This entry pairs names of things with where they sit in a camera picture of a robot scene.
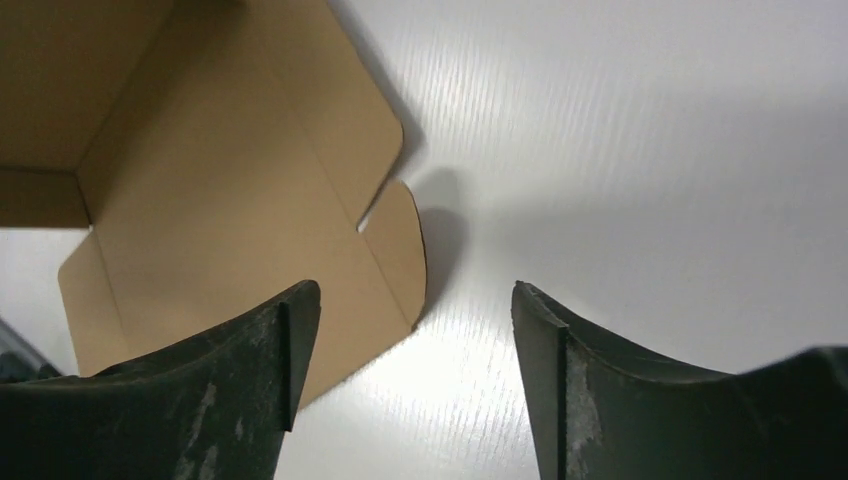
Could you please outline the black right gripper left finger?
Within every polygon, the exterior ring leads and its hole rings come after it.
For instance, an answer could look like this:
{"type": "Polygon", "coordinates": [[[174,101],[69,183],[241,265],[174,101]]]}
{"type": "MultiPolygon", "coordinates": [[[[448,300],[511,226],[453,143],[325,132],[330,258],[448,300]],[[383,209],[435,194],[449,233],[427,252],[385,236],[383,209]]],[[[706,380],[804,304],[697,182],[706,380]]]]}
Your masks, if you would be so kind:
{"type": "Polygon", "coordinates": [[[231,320],[91,376],[1,388],[5,479],[270,479],[321,315],[301,281],[231,320]]]}

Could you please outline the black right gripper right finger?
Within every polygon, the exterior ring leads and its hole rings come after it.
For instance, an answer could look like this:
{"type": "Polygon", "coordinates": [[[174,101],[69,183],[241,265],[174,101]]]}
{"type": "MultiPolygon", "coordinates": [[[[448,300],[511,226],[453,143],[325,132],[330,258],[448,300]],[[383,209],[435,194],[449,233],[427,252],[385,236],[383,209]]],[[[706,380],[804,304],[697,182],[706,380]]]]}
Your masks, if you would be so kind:
{"type": "Polygon", "coordinates": [[[847,350],[728,374],[675,360],[527,282],[513,335],[544,479],[843,479],[847,350]]]}

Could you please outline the brown cardboard box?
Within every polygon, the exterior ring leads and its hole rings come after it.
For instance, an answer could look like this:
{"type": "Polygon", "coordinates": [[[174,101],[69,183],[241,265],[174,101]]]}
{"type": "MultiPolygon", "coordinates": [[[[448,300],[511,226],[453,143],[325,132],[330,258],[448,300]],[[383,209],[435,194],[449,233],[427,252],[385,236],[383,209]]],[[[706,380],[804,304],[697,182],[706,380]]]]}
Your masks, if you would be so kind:
{"type": "Polygon", "coordinates": [[[309,404],[422,312],[403,142],[324,1],[5,1],[1,317],[91,375],[311,279],[309,404]]]}

